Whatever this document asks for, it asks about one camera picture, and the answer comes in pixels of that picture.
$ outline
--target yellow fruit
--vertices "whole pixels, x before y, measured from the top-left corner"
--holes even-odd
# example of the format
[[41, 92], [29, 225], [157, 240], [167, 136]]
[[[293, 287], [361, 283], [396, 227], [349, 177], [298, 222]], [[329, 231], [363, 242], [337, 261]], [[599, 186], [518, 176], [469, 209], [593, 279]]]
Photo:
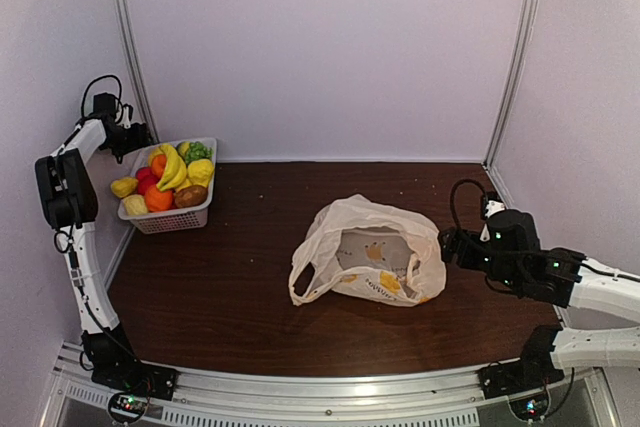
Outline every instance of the yellow fruit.
[[160, 150], [167, 156], [167, 165], [156, 187], [160, 192], [166, 192], [167, 190], [175, 189], [184, 182], [187, 176], [187, 165], [173, 145], [162, 144]]
[[176, 187], [176, 192], [180, 192], [182, 189], [186, 189], [187, 187], [191, 187], [193, 184], [189, 180], [189, 177], [185, 177], [184, 181]]
[[124, 199], [126, 196], [133, 194], [137, 187], [138, 179], [133, 177], [123, 177], [111, 182], [111, 192], [119, 199]]
[[156, 147], [155, 149], [153, 149], [151, 151], [151, 153], [149, 154], [149, 158], [147, 159], [147, 163], [149, 165], [149, 167], [151, 167], [151, 162], [153, 162], [153, 159], [155, 157], [157, 157], [158, 155], [162, 154], [162, 150], [160, 150], [160, 147]]
[[187, 167], [187, 175], [193, 185], [201, 185], [206, 188], [209, 187], [214, 170], [213, 162], [209, 159], [194, 160]]
[[144, 215], [149, 213], [147, 204], [144, 202], [144, 197], [141, 195], [130, 195], [129, 197], [122, 199], [124, 210], [127, 211], [127, 215]]
[[173, 176], [171, 180], [169, 180], [166, 184], [164, 184], [162, 189], [158, 189], [160, 190], [160, 192], [166, 192], [167, 190], [177, 189], [186, 180], [187, 164], [184, 163], [184, 160], [182, 160], [181, 157], [178, 157], [177, 162], [178, 162], [178, 172], [176, 173], [176, 175]]
[[176, 150], [178, 151], [178, 154], [180, 154], [180, 157], [183, 159], [186, 157], [187, 152], [189, 152], [189, 147], [191, 147], [191, 142], [180, 142], [178, 144], [178, 148]]

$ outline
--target white wall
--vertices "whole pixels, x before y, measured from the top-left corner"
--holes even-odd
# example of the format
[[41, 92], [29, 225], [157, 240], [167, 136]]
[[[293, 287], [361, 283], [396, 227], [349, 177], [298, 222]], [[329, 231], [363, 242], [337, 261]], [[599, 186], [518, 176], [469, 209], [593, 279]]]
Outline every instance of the white wall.
[[[640, 3], [540, 0], [498, 172], [544, 247], [640, 273]], [[625, 325], [570, 312], [577, 327]], [[609, 374], [636, 426], [640, 373]]]
[[163, 139], [223, 160], [480, 160], [522, 0], [129, 0]]
[[[86, 84], [114, 72], [127, 89], [112, 0], [0, 3], [0, 425], [35, 425], [37, 396], [63, 339], [79, 318], [62, 256], [39, 203], [34, 162], [52, 152], [79, 117]], [[89, 173], [99, 195], [98, 256], [104, 269], [123, 238], [109, 181], [125, 169], [106, 155]]]

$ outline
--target potato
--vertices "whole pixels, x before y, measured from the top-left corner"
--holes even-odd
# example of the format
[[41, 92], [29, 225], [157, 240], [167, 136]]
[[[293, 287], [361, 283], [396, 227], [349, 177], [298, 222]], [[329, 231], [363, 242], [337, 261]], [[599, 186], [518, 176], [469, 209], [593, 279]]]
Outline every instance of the potato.
[[192, 185], [191, 187], [176, 192], [173, 201], [176, 207], [184, 209], [185, 207], [195, 207], [196, 205], [202, 204], [207, 200], [208, 195], [209, 191], [206, 188], [201, 185]]

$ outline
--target aluminum frame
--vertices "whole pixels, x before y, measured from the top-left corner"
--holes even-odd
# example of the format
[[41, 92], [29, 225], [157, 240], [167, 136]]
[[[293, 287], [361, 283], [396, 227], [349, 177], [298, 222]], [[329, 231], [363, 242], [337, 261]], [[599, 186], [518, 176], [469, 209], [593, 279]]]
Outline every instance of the aluminum frame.
[[149, 132], [151, 133], [154, 143], [158, 143], [158, 130], [153, 119], [153, 114], [151, 113], [147, 90], [142, 78], [142, 69], [140, 67], [140, 60], [138, 58], [138, 52], [134, 41], [127, 0], [114, 0], [114, 3], [116, 8], [116, 17], [120, 27], [122, 47], [125, 54], [125, 63], [127, 64], [127, 70], [129, 71], [133, 94], [136, 98], [136, 103], [138, 104], [142, 120], [146, 122], [149, 127]]
[[522, 0], [522, 11], [520, 12], [520, 23], [518, 25], [518, 33], [516, 35], [516, 44], [511, 58], [511, 66], [507, 75], [502, 101], [500, 103], [500, 111], [496, 120], [496, 125], [491, 136], [489, 149], [484, 159], [484, 166], [487, 170], [493, 170], [493, 166], [500, 149], [500, 145], [504, 138], [509, 116], [515, 101], [520, 77], [525, 64], [527, 47], [531, 40], [533, 24], [538, 10], [539, 0]]
[[[91, 382], [90, 373], [79, 364], [81, 350], [78, 345], [63, 344], [38, 423], [41, 427], [57, 426], [67, 398], [106, 406], [113, 391]], [[460, 418], [464, 420], [458, 424], [452, 421], [451, 425], [473, 427], [477, 425], [478, 407], [506, 400], [484, 399], [476, 374], [480, 367], [352, 378], [270, 377], [177, 368], [173, 401], [153, 399], [148, 418], [161, 425], [208, 425], [209, 421], [214, 425], [215, 420], [216, 425], [272, 427], [319, 423], [402, 427], [412, 423], [419, 426], [425, 421], [429, 425], [429, 419], [433, 425], [440, 425], [439, 419]], [[583, 378], [589, 379], [601, 427], [618, 427], [602, 373], [599, 369], [577, 369], [576, 379]]]

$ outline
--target metal corner post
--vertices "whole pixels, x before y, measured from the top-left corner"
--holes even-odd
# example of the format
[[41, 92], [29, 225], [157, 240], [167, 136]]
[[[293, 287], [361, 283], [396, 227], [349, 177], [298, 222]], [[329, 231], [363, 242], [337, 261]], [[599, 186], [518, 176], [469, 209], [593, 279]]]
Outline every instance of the metal corner post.
[[518, 83], [524, 68], [527, 47], [531, 40], [531, 32], [533, 30], [533, 23], [537, 9], [538, 0], [522, 0], [522, 11], [520, 13], [520, 23], [518, 25], [513, 56], [511, 58], [511, 67], [509, 68], [507, 82], [504, 93], [502, 94], [500, 111], [493, 130], [493, 135], [491, 136], [489, 150], [487, 151], [487, 156], [484, 160], [485, 169], [488, 171], [491, 171], [493, 168], [500, 144], [504, 138], [504, 133], [513, 108], [516, 92], [518, 90]]
[[138, 53], [136, 51], [133, 38], [133, 29], [131, 28], [131, 19], [129, 17], [127, 0], [114, 0], [114, 2], [116, 7], [116, 16], [120, 26], [122, 47], [124, 49], [129, 77], [131, 78], [131, 85], [133, 86], [133, 93], [138, 104], [140, 115], [144, 122], [147, 123], [154, 142], [157, 142], [159, 140], [158, 130], [156, 128], [155, 121], [153, 120], [153, 115], [151, 114], [149, 98], [147, 97], [147, 91], [142, 79], [142, 70], [140, 68], [140, 61], [138, 59]]

